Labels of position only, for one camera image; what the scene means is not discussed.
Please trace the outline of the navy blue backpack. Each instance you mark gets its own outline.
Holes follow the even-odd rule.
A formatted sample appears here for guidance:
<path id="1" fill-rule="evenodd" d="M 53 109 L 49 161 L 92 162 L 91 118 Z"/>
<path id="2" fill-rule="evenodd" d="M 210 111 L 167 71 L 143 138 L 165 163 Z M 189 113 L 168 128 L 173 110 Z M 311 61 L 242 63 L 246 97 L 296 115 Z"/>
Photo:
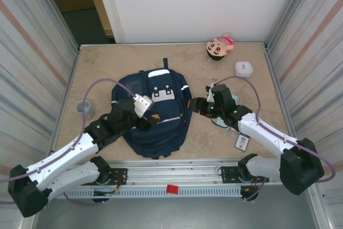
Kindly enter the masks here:
<path id="1" fill-rule="evenodd" d="M 192 111 L 187 108 L 191 91 L 184 76 L 168 67 L 127 75 L 119 80 L 131 92 L 150 97 L 154 104 L 145 114 L 159 115 L 159 122 L 149 131 L 133 127 L 123 138 L 136 154 L 159 159 L 178 151 L 185 141 Z"/>

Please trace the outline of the light blue pencil case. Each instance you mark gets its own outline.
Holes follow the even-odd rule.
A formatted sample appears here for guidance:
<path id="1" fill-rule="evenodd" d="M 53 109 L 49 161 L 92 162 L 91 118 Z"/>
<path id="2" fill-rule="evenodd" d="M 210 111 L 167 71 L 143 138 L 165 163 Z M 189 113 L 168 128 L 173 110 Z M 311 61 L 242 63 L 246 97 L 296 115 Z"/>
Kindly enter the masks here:
<path id="1" fill-rule="evenodd" d="M 235 102 L 238 102 L 238 96 L 233 95 L 233 99 L 235 100 Z M 216 119 L 216 121 L 214 122 L 215 125 L 221 129 L 225 129 L 225 130 L 230 130 L 230 127 L 228 125 L 226 125 L 223 121 L 223 119 L 221 119 L 220 117 Z"/>

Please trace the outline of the black and white card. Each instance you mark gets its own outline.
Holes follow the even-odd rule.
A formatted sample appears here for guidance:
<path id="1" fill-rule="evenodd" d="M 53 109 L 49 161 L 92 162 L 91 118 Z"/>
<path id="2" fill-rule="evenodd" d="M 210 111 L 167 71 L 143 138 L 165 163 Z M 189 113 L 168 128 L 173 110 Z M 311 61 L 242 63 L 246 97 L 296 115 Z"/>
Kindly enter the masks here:
<path id="1" fill-rule="evenodd" d="M 247 146 L 249 144 L 250 136 L 246 134 L 239 134 L 235 147 L 241 151 L 246 151 Z"/>

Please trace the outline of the small white box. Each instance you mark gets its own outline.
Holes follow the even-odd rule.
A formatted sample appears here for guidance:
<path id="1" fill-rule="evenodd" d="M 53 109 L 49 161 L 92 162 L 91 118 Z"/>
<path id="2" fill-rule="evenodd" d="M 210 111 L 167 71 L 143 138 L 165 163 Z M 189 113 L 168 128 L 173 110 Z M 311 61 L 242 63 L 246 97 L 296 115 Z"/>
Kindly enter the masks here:
<path id="1" fill-rule="evenodd" d="M 253 73 L 253 66 L 248 61 L 238 61 L 235 63 L 234 73 L 236 76 L 249 78 Z"/>

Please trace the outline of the pink plush doll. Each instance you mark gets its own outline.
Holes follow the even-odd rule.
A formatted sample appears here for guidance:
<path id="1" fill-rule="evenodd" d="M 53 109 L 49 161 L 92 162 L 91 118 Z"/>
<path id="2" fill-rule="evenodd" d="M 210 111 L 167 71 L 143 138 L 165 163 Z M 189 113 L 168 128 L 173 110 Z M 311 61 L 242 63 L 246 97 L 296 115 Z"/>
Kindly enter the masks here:
<path id="1" fill-rule="evenodd" d="M 219 39 L 214 38 L 212 42 L 206 44 L 206 52 L 209 58 L 215 61 L 220 61 L 233 49 L 234 41 L 228 34 Z"/>

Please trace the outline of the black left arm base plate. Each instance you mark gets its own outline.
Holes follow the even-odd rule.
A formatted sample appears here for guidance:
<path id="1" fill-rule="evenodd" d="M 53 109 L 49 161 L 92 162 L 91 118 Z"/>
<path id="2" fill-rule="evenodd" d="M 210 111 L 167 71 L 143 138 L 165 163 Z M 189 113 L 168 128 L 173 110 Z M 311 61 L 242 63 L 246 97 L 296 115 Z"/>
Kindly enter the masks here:
<path id="1" fill-rule="evenodd" d="M 84 186 L 121 186 L 126 185 L 126 180 L 128 178 L 127 168 L 112 168 L 109 173 L 108 179 L 101 183 L 94 181 L 92 183 L 86 183 Z"/>

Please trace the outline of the aluminium rail frame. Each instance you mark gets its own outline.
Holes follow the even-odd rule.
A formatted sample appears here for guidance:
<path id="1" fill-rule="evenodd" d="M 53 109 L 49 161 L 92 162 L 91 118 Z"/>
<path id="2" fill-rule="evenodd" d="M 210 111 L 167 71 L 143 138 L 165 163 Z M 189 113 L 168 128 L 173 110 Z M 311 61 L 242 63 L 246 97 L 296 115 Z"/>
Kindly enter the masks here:
<path id="1" fill-rule="evenodd" d="M 221 166 L 236 166 L 238 159 L 179 159 L 108 161 L 112 168 L 128 169 L 127 186 L 218 186 Z"/>

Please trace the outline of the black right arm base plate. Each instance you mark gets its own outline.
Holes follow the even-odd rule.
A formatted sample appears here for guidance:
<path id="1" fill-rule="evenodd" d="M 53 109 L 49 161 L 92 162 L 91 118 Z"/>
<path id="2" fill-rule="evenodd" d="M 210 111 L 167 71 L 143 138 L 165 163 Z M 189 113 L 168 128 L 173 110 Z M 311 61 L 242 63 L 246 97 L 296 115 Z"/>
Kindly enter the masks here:
<path id="1" fill-rule="evenodd" d="M 222 183 L 262 183 L 269 182 L 269 178 L 264 178 L 262 176 L 258 177 L 251 177 L 244 179 L 243 176 L 240 175 L 237 166 L 221 166 L 217 170 L 217 175 L 221 176 Z"/>

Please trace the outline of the white door frame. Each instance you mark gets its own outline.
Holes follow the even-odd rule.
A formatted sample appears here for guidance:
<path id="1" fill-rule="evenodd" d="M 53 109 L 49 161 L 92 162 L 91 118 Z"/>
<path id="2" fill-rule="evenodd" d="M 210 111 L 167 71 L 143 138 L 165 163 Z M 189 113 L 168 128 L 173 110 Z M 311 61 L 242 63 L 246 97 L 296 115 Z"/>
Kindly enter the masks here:
<path id="1" fill-rule="evenodd" d="M 108 38 L 116 43 L 126 43 L 115 0 L 93 0 L 101 24 Z"/>

